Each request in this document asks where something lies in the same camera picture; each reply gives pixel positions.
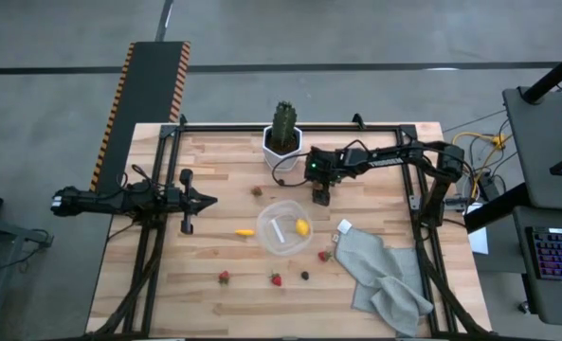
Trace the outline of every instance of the white pot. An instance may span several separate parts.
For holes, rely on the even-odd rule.
[[[298,148],[285,155],[278,155],[277,153],[274,153],[274,151],[272,151],[271,149],[265,146],[265,137],[271,129],[272,126],[269,126],[269,127],[265,127],[265,129],[263,130],[262,150],[263,150],[263,156],[265,157],[265,162],[268,164],[270,169],[273,169],[274,166],[276,166],[279,162],[281,162],[283,158],[289,157],[291,155],[299,154],[301,152],[301,130],[298,128],[293,128],[293,130],[296,132],[296,135],[298,137]],[[277,167],[276,171],[290,171],[297,163],[298,163],[298,158],[292,157],[290,159],[283,161]]]

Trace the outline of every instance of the hazard stripe tape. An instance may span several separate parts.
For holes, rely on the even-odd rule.
[[[117,92],[114,95],[114,101],[112,104],[112,109],[110,110],[110,116],[108,117],[108,122],[106,123],[106,130],[103,133],[103,139],[101,140],[100,153],[98,154],[98,160],[95,164],[95,169],[93,170],[93,176],[91,176],[91,186],[89,190],[95,191],[98,186],[98,181],[100,179],[101,165],[103,164],[103,157],[106,155],[108,150],[108,141],[110,140],[110,133],[112,132],[112,127],[114,125],[114,120],[117,117],[118,104],[120,102],[120,95],[122,94],[122,87],[127,80],[127,70],[129,69],[129,62],[133,56],[133,49],[135,47],[134,43],[129,44],[129,51],[127,51],[127,58],[125,59],[125,64],[122,66],[122,73],[120,75],[120,80],[118,80]]]
[[[175,87],[173,89],[173,97],[169,109],[169,121],[179,121],[179,108],[182,105],[184,97],[184,84],[186,84],[186,71],[188,70],[188,60],[190,59],[190,43],[182,44],[182,51],[179,55],[179,65],[177,66],[177,75],[175,77]]]

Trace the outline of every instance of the cactus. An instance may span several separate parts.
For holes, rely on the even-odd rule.
[[[295,108],[287,101],[279,102],[277,111],[272,121],[272,134],[270,136],[270,148],[277,153],[290,153],[291,147],[295,145],[296,138],[294,128],[296,126]]]

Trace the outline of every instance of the black and yellow striped ramp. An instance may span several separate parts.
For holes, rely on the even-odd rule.
[[[118,190],[136,123],[177,121],[189,57],[188,42],[129,45],[90,190]]]

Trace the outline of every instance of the rgb keyboard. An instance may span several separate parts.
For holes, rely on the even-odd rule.
[[[531,227],[528,237],[538,277],[562,280],[562,229]]]

